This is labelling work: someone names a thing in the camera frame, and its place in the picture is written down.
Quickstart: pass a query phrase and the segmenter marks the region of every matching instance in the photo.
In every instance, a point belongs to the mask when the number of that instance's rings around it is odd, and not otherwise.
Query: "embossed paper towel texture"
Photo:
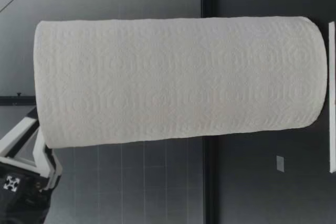
[[[34,67],[51,148],[305,127],[327,86],[302,17],[42,22]]]

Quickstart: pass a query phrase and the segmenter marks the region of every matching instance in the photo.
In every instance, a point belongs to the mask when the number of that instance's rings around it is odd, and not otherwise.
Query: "dark background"
[[[328,44],[335,0],[208,0],[206,16],[306,16]],[[310,127],[213,137],[218,149],[221,224],[336,223],[336,175],[329,173],[329,106]],[[276,170],[276,156],[285,172]]]

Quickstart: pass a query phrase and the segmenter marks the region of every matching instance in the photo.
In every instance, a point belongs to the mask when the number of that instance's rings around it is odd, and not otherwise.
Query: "metal frame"
[[[21,96],[20,93],[16,97],[6,96],[0,97],[0,106],[35,106],[35,96]]]

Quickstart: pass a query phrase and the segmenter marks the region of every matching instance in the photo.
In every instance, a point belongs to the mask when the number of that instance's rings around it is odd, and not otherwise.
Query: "grid tile wall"
[[[47,224],[203,223],[202,138],[56,150]]]

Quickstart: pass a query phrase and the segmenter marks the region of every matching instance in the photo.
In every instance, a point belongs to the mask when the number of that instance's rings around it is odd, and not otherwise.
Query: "white panel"
[[[329,24],[329,134],[330,172],[336,172],[335,23]]]

